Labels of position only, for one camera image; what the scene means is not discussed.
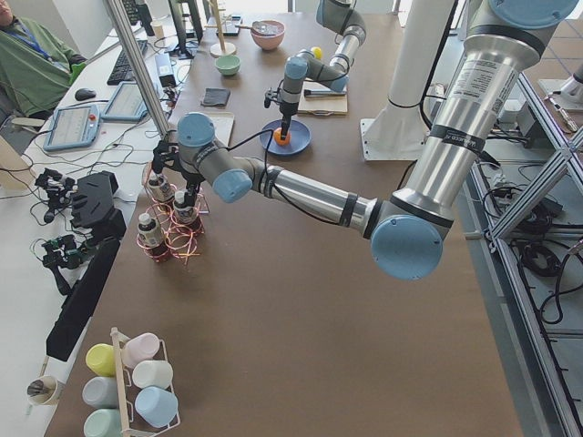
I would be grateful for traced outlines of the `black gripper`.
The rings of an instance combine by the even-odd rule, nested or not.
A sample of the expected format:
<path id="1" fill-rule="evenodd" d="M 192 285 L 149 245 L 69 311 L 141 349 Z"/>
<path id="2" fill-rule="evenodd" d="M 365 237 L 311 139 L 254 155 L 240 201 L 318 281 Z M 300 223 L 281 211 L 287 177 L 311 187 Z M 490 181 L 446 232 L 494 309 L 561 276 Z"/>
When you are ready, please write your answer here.
<path id="1" fill-rule="evenodd" d="M 197 199 L 203 176 L 193 166 L 182 163 L 177 143 L 160 140 L 153 149 L 151 168 L 156 174 L 161 174 L 164 168 L 180 173 L 186 181 L 184 208 L 198 210 Z"/>
<path id="2" fill-rule="evenodd" d="M 280 108 L 283 118 L 281 119 L 281 139 L 288 136 L 291 117 L 297 114 L 299 106 L 299 94 L 291 93 L 278 87 L 277 89 L 268 89 L 264 95 L 263 105 L 269 108 L 271 104 L 277 104 Z"/>

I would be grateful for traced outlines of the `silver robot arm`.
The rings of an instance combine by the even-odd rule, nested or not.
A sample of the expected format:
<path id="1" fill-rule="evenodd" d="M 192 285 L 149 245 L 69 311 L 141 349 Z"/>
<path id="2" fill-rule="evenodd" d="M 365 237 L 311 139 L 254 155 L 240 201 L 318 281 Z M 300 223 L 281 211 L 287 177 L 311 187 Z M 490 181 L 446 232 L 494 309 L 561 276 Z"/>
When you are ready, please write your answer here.
<path id="1" fill-rule="evenodd" d="M 287 58 L 281 83 L 265 93 L 264 106 L 272 102 L 279 106 L 282 140 L 288 138 L 292 117 L 298 112 L 305 80 L 336 93 L 345 89 L 355 53 L 366 39 L 366 25 L 355 5 L 354 1 L 321 1 L 316 11 L 317 23 L 340 38 L 331 60 L 324 62 L 315 50 L 303 49 Z"/>
<path id="2" fill-rule="evenodd" d="M 255 191 L 321 222 L 352 228 L 371 243 L 388 275 L 421 279 L 438 265 L 454 222 L 453 203 L 482 153 L 519 75 L 537 64 L 572 1 L 474 1 L 464 53 L 436 117 L 424 99 L 451 25 L 453 1 L 416 1 L 405 26 L 386 107 L 361 126 L 368 160 L 410 160 L 413 170 L 385 199 L 352 192 L 242 158 L 221 143 L 211 119 L 184 115 L 176 139 L 154 151 L 152 169 L 180 173 L 189 188 L 208 183 L 227 203 Z"/>

